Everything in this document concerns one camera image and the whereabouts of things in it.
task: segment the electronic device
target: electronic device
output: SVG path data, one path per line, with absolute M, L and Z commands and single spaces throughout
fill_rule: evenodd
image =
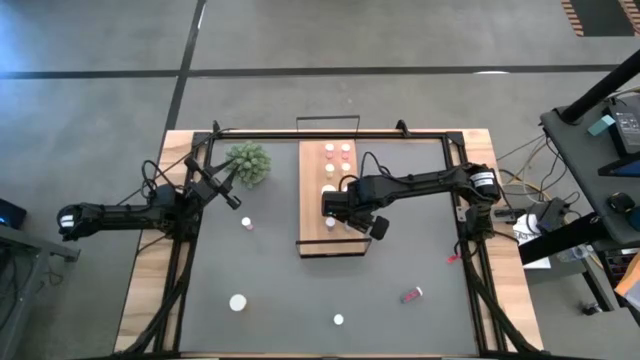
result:
M 631 196 L 620 192 L 609 196 L 607 198 L 607 204 L 618 214 L 627 213 L 636 206 L 636 202 L 633 201 Z
M 600 176 L 640 177 L 640 152 L 627 155 L 598 169 Z
M 623 158 L 640 151 L 640 116 L 636 109 L 617 101 L 609 105 L 605 114 L 610 115 L 615 123 L 609 126 L 609 134 L 618 155 Z
M 27 211 L 25 209 L 0 199 L 0 226 L 8 226 L 19 230 L 26 216 Z

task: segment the gray mat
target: gray mat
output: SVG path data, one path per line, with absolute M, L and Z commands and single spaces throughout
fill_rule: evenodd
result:
M 216 143 L 213 163 L 229 143 Z M 267 179 L 234 189 L 232 211 L 216 199 L 205 210 L 183 319 L 180 351 L 278 353 L 473 354 L 476 346 L 448 194 L 396 202 L 380 210 L 391 221 L 364 257 L 300 259 L 298 143 L 266 143 Z M 359 142 L 400 176 L 444 168 L 440 144 Z M 373 172 L 367 160 L 366 173 Z M 252 218 L 245 230 L 240 219 Z M 414 286 L 424 296 L 401 304 Z M 248 306 L 229 309 L 242 293 Z M 345 322 L 333 324 L 340 313 Z

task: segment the wooden table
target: wooden table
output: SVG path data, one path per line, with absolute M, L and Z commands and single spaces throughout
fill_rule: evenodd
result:
M 234 133 L 255 133 L 269 132 L 270 130 L 231 130 Z M 389 130 L 360 130 L 362 132 L 389 131 Z M 493 145 L 487 129 L 424 129 L 412 130 L 412 132 L 447 132 L 458 131 L 464 134 L 468 161 L 479 164 L 486 164 L 496 169 L 497 162 L 493 152 Z M 160 168 L 165 169 L 184 154 L 191 150 L 193 134 L 197 131 L 169 131 L 165 138 L 160 156 Z M 430 141 L 430 140 L 401 140 L 401 141 Z M 454 152 L 454 161 L 459 162 L 457 154 Z M 177 184 L 184 182 L 186 167 L 182 164 L 175 166 L 167 172 L 169 179 Z M 510 226 L 506 224 L 496 224 L 496 230 L 505 233 L 512 233 Z M 161 235 L 157 231 L 143 231 L 139 246 L 157 239 Z M 126 303 L 122 313 L 120 328 L 118 331 L 115 351 L 126 349 L 135 341 L 137 336 L 147 326 L 155 312 L 160 306 L 162 294 L 167 276 L 169 257 L 171 254 L 172 242 L 161 240 L 157 244 L 147 248 L 141 253 L 134 263 L 131 283 L 127 294 Z M 486 242 L 491 264 L 491 271 L 497 298 L 500 306 L 511 319 L 515 327 L 524 337 L 536 348 L 542 349 L 542 340 L 538 329 L 529 288 L 525 279 L 524 269 L 520 261 L 520 254 L 517 245 L 504 237 L 496 236 Z M 181 251 L 181 255 L 186 256 L 187 251 Z M 181 269 L 184 264 L 184 257 L 180 259 Z M 487 335 L 489 349 L 496 349 L 496 341 L 493 338 L 493 329 L 488 309 L 481 302 L 483 323 Z M 171 348 L 173 340 L 173 330 L 175 329 L 179 302 L 172 310 L 168 321 L 168 331 L 165 336 L 165 349 Z M 509 343 L 509 349 L 515 351 Z M 318 356 L 318 354 L 202 354 L 203 356 Z

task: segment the red object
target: red object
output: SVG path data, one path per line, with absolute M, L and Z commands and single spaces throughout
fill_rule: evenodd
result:
M 460 259 L 460 255 L 451 255 L 449 256 L 449 258 L 447 259 L 447 262 L 449 264 L 453 264 L 454 261 Z

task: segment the paper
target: paper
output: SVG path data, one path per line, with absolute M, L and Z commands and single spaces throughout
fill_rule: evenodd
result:
M 516 236 L 516 239 L 520 242 L 520 245 L 526 244 L 529 241 L 540 236 L 540 233 L 533 233 L 531 230 L 538 230 L 538 218 L 533 215 L 522 215 L 518 218 L 518 222 L 513 225 L 513 233 Z M 524 265 L 525 269 L 551 269 L 551 263 L 549 262 L 549 258 L 543 258 L 540 260 L 536 260 L 532 263 Z

